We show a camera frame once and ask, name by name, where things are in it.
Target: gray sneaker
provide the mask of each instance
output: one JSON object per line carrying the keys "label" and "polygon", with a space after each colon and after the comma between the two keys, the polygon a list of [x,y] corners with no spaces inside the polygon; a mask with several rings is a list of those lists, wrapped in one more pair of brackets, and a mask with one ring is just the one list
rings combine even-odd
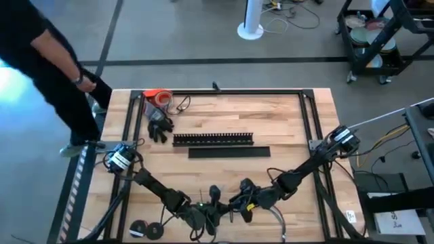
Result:
{"label": "gray sneaker", "polygon": [[107,113],[107,109],[101,108],[100,105],[97,102],[95,102],[94,105],[92,105],[92,112],[99,115],[99,114]]}
{"label": "gray sneaker", "polygon": [[59,154],[61,157],[75,157],[81,153],[81,150],[83,150],[84,147],[85,145],[73,146],[68,144],[60,149]]}

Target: white stand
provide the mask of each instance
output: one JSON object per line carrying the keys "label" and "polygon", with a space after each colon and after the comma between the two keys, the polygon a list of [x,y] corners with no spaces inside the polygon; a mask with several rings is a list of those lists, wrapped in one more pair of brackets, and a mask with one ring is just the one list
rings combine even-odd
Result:
{"label": "white stand", "polygon": [[259,24],[264,0],[248,0],[245,9],[244,22],[237,29],[238,35],[245,40],[256,40],[264,34]]}

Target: rolling cart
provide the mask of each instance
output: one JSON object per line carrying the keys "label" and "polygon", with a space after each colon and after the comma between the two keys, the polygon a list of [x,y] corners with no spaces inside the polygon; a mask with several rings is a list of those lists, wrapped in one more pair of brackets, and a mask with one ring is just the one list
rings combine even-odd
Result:
{"label": "rolling cart", "polygon": [[[405,70],[413,60],[419,57],[434,43],[434,9],[410,9],[406,6],[406,0],[390,0],[380,12],[378,17],[383,17],[384,13],[391,7],[393,18],[389,20],[374,42],[367,46],[363,54],[357,55],[356,49],[360,46],[355,45],[350,36],[351,29],[345,24],[347,16],[365,16],[366,21],[374,19],[374,13],[370,10],[349,10],[353,0],[346,0],[338,16],[338,27],[335,31],[337,35],[342,35],[345,51],[351,63],[351,70],[347,77],[347,83],[357,80],[359,75],[377,76],[380,84],[384,85],[392,81],[392,77],[399,75]],[[389,53],[380,52],[393,35],[404,27],[414,34],[426,34],[429,40],[417,50],[410,58],[404,60],[399,53],[397,46]],[[373,58],[380,54],[382,58],[381,67],[367,67]]]}

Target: gray floor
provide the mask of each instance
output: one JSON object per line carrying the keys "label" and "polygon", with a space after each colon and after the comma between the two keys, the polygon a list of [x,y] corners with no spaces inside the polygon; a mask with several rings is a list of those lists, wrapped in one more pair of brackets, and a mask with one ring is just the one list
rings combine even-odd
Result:
{"label": "gray floor", "polygon": [[[33,2],[68,37],[80,60],[99,59],[117,0]],[[248,42],[235,31],[243,19],[241,0],[125,0],[108,60],[341,57],[342,41],[333,30],[343,3],[344,0],[325,0],[317,6],[308,0],[305,5],[321,18],[317,29],[290,26],[284,35],[266,34],[258,41]],[[354,5],[369,6],[368,1]],[[262,22],[274,17],[265,14]],[[301,9],[294,21],[307,26],[315,24]],[[396,39],[405,55],[426,41],[426,37],[406,30],[401,30]],[[221,87],[330,87],[341,122],[352,125],[432,97],[433,64],[434,61],[415,62],[387,86],[379,86],[370,77],[347,85],[349,65],[344,62],[108,66],[102,77],[113,88],[198,88],[210,87],[213,81]],[[34,90],[31,81],[7,67],[0,68],[0,114],[0,242],[21,243],[10,237],[16,235],[44,243],[68,163],[57,153],[67,142],[69,130]],[[369,148],[383,133],[401,123],[400,115],[394,115],[361,127],[361,149]],[[369,170],[373,159],[409,140],[410,134],[378,149],[362,169]],[[409,157],[413,150],[415,145],[398,150],[386,163],[376,165],[375,172],[403,172],[410,188],[430,186],[423,163]],[[376,238],[400,243],[414,241],[390,236]]]}

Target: cable organizer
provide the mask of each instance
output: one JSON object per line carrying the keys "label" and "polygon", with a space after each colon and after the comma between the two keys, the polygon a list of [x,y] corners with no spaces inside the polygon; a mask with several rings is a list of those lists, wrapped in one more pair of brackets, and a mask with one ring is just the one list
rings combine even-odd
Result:
{"label": "cable organizer", "polygon": [[174,146],[253,145],[253,133],[174,134]]}

